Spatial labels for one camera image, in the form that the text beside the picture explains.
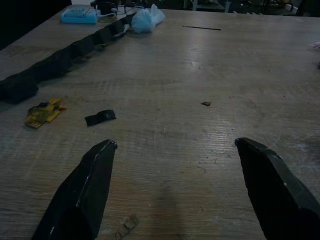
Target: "yellow crumpled paper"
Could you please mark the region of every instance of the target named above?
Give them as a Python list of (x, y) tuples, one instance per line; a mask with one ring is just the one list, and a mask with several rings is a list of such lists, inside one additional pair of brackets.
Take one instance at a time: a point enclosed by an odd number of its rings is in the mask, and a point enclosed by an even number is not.
[(24, 124), (28, 127), (38, 129), (45, 122), (52, 122), (59, 113), (66, 108), (61, 105), (62, 98), (54, 97), (48, 102), (42, 102), (38, 106), (34, 106), (28, 110), (28, 117)]

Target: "wood grain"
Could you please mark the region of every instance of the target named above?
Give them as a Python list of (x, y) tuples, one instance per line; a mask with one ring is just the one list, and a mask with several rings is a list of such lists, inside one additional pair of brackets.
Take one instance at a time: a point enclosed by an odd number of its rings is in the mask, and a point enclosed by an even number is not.
[[(236, 137), (278, 152), (320, 199), (320, 52), (309, 47), (319, 20), (164, 13), (153, 33), (128, 33), (64, 77), (40, 83), (35, 97), (0, 102), (1, 239), (30, 239), (57, 187), (105, 139), (118, 149), (99, 240), (111, 239), (133, 213), (140, 224), (126, 240), (265, 239)], [(1, 51), (0, 76), (99, 28), (58, 19)], [(28, 109), (52, 97), (67, 110), (38, 130), (25, 127)], [(105, 109), (117, 119), (86, 126), (85, 116)]]

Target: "wooden table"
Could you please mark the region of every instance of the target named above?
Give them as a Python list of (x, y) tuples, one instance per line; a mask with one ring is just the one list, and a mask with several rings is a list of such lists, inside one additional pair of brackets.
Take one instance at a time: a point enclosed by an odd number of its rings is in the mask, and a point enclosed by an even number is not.
[[(153, 33), (128, 33), (40, 83), (36, 96), (0, 102), (1, 239), (30, 239), (57, 187), (105, 139), (118, 150), (99, 240), (132, 213), (140, 224), (126, 240), (264, 239), (236, 137), (278, 152), (320, 199), (320, 52), (309, 46), (319, 40), (319, 19), (164, 13)], [(54, 16), (0, 52), (0, 77), (101, 24)], [(24, 126), (28, 109), (52, 97), (67, 110), (38, 130)], [(117, 119), (86, 126), (85, 116), (105, 109)]]

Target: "row of black foam blocks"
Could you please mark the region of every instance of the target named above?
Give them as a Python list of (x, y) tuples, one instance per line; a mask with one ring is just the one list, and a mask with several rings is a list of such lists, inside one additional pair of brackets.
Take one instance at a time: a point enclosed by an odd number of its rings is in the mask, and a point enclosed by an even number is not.
[(95, 46), (114, 41), (115, 35), (118, 36), (124, 32), (124, 25), (131, 25), (133, 16), (134, 14), (127, 15), (95, 33), (73, 42), (66, 48), (56, 51), (28, 69), (0, 81), (0, 100), (9, 100), (9, 102), (16, 104), (34, 96), (39, 90), (38, 83), (67, 72), (75, 58), (91, 53)]

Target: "white plastic bag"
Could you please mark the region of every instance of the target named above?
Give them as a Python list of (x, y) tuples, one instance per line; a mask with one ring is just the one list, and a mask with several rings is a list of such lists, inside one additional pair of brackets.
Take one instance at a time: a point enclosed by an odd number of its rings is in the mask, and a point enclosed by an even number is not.
[(153, 32), (156, 25), (161, 23), (166, 16), (154, 4), (151, 10), (142, 9), (138, 11), (132, 18), (132, 27), (136, 33)]

